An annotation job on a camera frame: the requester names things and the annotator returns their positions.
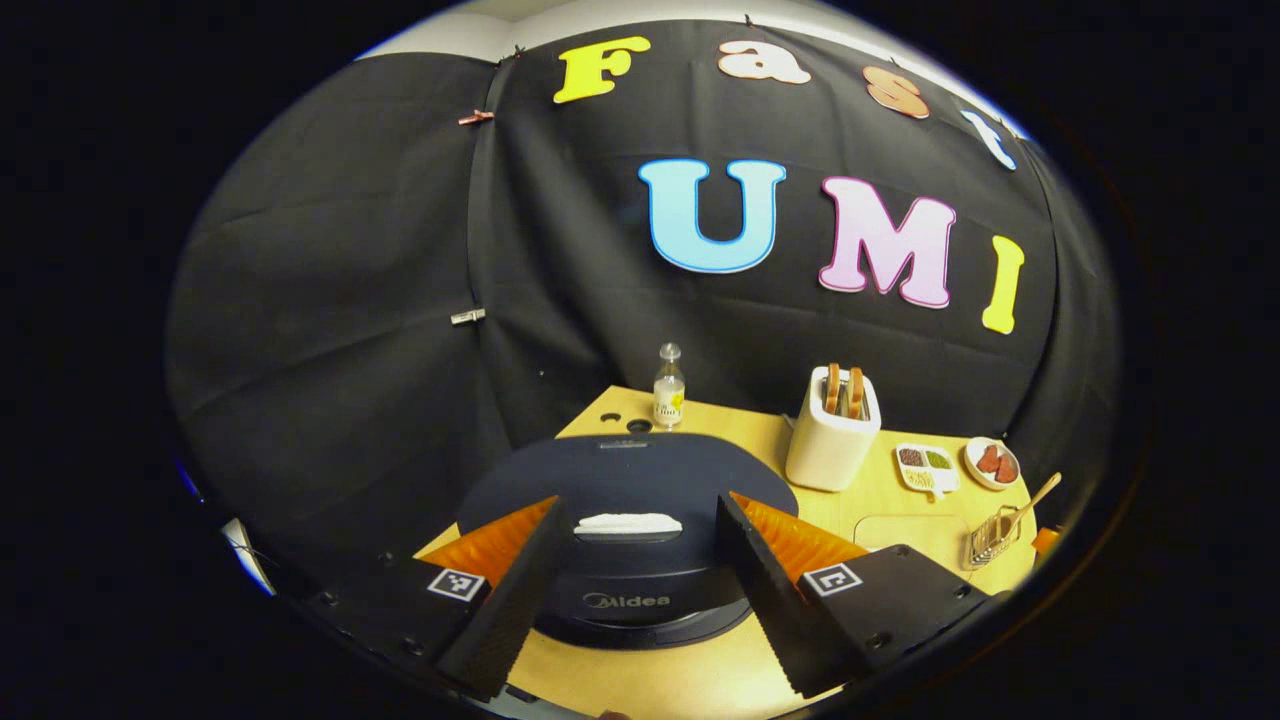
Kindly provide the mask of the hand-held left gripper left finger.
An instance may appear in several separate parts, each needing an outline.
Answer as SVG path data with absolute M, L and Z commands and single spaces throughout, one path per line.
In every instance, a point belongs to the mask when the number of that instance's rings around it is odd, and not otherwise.
M 550 496 L 421 557 L 376 562 L 306 606 L 394 674 L 489 701 L 506 685 L 571 536 L 566 501 Z

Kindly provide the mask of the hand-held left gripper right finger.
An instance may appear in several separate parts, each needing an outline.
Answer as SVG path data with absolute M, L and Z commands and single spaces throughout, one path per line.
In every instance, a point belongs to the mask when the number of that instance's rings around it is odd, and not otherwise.
M 887 673 L 992 601 L 908 544 L 869 551 L 737 492 L 717 501 L 716 547 L 808 698 Z

